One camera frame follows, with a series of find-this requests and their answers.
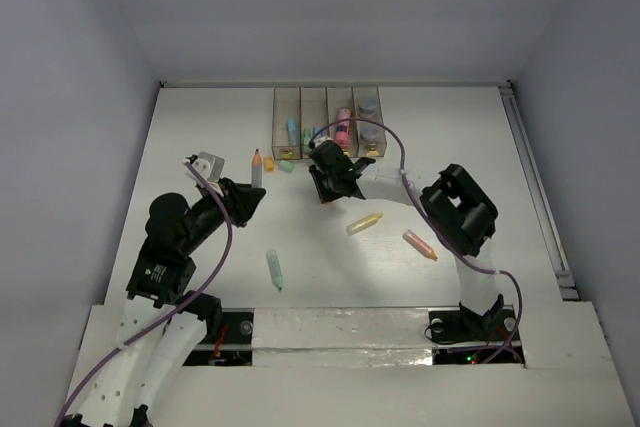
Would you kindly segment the grey orange-tip highlighter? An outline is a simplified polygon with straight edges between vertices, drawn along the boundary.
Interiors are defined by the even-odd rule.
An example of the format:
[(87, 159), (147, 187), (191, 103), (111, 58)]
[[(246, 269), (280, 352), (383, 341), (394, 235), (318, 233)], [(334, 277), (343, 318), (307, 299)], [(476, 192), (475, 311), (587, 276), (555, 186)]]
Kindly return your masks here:
[(262, 187), (262, 167), (263, 160), (258, 149), (255, 150), (251, 161), (251, 187)]

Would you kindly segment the yellow highlighter pen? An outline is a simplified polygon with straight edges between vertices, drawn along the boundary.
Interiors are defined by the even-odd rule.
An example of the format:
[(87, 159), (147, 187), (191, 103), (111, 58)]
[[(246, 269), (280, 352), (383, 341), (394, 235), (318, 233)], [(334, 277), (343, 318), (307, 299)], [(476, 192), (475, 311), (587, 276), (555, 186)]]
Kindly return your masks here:
[(349, 224), (345, 231), (349, 236), (353, 236), (359, 232), (362, 232), (375, 224), (377, 224), (383, 217), (382, 213), (373, 213), (366, 217), (363, 217), (351, 224)]

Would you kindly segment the green pen cap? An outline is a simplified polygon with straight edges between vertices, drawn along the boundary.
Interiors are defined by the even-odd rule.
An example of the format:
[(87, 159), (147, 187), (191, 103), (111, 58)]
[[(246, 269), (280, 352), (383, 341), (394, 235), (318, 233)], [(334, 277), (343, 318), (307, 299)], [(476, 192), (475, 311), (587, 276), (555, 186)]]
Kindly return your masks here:
[(294, 168), (295, 164), (288, 160), (280, 160), (278, 163), (278, 169), (285, 173), (292, 173)]

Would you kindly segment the small clear jar blue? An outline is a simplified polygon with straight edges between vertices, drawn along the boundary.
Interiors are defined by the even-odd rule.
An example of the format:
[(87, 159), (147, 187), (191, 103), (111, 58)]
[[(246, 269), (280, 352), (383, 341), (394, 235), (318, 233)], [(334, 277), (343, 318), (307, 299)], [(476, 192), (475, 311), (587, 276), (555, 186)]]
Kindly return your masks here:
[(368, 122), (358, 123), (360, 140), (365, 144), (377, 144), (384, 137), (384, 130)]

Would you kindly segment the green highlighter pen top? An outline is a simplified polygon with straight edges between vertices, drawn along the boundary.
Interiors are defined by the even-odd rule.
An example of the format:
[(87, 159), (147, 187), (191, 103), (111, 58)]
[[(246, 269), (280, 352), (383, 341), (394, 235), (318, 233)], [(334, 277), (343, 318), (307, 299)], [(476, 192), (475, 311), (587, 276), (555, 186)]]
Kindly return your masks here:
[(312, 138), (312, 131), (310, 128), (304, 128), (302, 131), (302, 154), (308, 156), (310, 153), (310, 142)]

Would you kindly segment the green highlighter pen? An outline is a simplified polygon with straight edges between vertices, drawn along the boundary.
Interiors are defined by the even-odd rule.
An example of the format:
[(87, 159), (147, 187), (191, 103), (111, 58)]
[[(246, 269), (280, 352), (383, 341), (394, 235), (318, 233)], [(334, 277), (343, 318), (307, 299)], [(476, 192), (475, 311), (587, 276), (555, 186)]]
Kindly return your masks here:
[(281, 291), (284, 285), (284, 278), (282, 275), (277, 252), (274, 249), (268, 250), (266, 252), (266, 260), (267, 260), (272, 284), (278, 291)]
[(308, 156), (310, 153), (310, 142), (312, 138), (312, 131), (310, 128), (304, 128), (302, 131), (302, 154)]

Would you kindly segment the blue highlighter pen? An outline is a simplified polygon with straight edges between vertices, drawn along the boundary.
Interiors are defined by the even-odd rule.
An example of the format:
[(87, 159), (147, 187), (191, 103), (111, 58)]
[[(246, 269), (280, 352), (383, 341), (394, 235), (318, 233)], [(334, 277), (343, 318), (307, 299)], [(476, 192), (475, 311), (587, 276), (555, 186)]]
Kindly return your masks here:
[(286, 123), (288, 145), (291, 149), (299, 145), (298, 125), (295, 118), (289, 118)]

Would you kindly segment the green highlighter pen bottom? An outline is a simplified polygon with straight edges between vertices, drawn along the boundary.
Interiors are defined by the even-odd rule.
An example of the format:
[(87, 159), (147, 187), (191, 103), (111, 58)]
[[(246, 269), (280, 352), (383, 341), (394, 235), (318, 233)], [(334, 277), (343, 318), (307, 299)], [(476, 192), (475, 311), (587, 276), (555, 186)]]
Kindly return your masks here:
[(277, 252), (274, 249), (268, 250), (266, 252), (266, 260), (267, 260), (272, 284), (278, 291), (281, 291), (284, 285), (284, 278), (282, 275)]

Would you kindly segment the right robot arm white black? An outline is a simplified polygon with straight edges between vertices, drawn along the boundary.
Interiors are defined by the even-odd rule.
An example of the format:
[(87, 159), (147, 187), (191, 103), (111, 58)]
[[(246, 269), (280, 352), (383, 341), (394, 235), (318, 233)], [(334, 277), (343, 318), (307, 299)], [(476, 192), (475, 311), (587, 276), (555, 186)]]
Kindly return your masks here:
[(454, 320), (435, 336), (456, 329), (462, 341), (486, 340), (504, 307), (492, 265), (490, 240), (498, 211), (471, 175), (451, 164), (432, 184), (421, 172), (378, 165), (373, 158), (356, 161), (333, 140), (311, 143), (309, 172), (323, 203), (341, 198), (384, 200), (413, 206), (455, 259), (460, 302)]

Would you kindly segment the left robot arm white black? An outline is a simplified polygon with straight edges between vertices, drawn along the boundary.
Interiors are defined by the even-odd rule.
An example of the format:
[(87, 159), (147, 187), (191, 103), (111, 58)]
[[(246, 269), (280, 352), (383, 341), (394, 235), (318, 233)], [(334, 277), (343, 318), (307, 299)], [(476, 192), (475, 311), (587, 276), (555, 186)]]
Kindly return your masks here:
[(223, 336), (220, 299), (188, 288), (192, 255), (219, 227), (245, 226), (266, 191), (228, 178), (197, 188), (194, 204), (178, 193), (151, 203), (113, 350), (76, 387), (74, 395), (84, 398), (69, 398), (57, 425), (152, 425), (196, 345)]

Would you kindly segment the clear bin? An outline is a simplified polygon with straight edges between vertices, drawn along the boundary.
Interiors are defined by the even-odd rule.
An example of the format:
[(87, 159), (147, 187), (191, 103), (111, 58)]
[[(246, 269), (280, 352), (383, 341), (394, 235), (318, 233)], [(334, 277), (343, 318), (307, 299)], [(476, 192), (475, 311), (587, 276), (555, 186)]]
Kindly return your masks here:
[[(354, 100), (354, 107), (355, 107), (355, 117), (356, 118), (360, 118), (357, 116), (357, 110), (356, 110), (356, 102), (359, 98), (361, 97), (376, 97), (379, 100), (380, 103), (380, 111), (378, 113), (378, 115), (373, 118), (373, 119), (367, 119), (367, 118), (360, 118), (360, 121), (356, 122), (356, 128), (357, 128), (357, 135), (358, 135), (358, 142), (359, 142), (359, 151), (358, 151), (358, 156), (359, 157), (383, 157), (385, 152), (386, 152), (386, 146), (387, 146), (387, 142), (386, 142), (386, 131), (380, 127), (380, 124), (383, 123), (383, 115), (382, 115), (382, 107), (381, 107), (381, 101), (380, 101), (380, 96), (379, 96), (379, 90), (377, 86), (354, 86), (352, 89), (352, 93), (353, 93), (353, 100)], [(381, 129), (384, 130), (384, 137), (380, 139), (380, 141), (377, 144), (365, 144), (360, 140), (359, 137), (359, 132), (358, 132), (358, 123), (359, 122), (368, 122), (371, 124), (375, 124), (377, 126), (379, 126)]]
[(302, 131), (310, 128), (312, 137), (315, 127), (324, 127), (329, 123), (327, 110), (327, 92), (325, 87), (302, 87), (301, 103), (301, 144)]
[[(271, 148), (276, 160), (300, 160), (301, 153), (301, 94), (299, 87), (276, 87), (273, 92)], [(286, 123), (295, 118), (298, 125), (299, 145), (288, 145)]]
[(337, 112), (342, 107), (348, 107), (351, 110), (350, 118), (350, 142), (347, 149), (342, 149), (343, 153), (348, 157), (355, 157), (357, 154), (358, 142), (357, 142), (357, 129), (353, 118), (355, 117), (355, 107), (353, 100), (352, 89), (349, 87), (329, 87), (327, 89), (327, 106), (328, 117), (331, 126), (328, 129), (329, 135), (335, 141), (335, 132)]

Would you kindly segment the orange-yellow pen cap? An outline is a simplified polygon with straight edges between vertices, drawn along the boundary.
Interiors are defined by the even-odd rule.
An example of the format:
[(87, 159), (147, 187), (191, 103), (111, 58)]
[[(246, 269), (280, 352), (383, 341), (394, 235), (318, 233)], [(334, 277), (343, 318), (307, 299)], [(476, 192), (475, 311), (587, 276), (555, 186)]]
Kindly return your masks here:
[(271, 157), (266, 157), (263, 160), (263, 166), (266, 172), (273, 172), (275, 170), (275, 163)]

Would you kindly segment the orange highlighter pen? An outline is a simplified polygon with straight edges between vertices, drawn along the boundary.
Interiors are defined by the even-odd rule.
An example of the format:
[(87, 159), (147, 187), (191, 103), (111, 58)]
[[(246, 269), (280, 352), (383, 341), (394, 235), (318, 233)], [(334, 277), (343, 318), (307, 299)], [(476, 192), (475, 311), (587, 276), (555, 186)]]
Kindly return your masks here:
[(419, 252), (423, 257), (432, 261), (438, 260), (438, 256), (435, 250), (426, 241), (424, 241), (421, 237), (419, 237), (410, 229), (407, 229), (402, 234), (402, 238), (417, 252)]

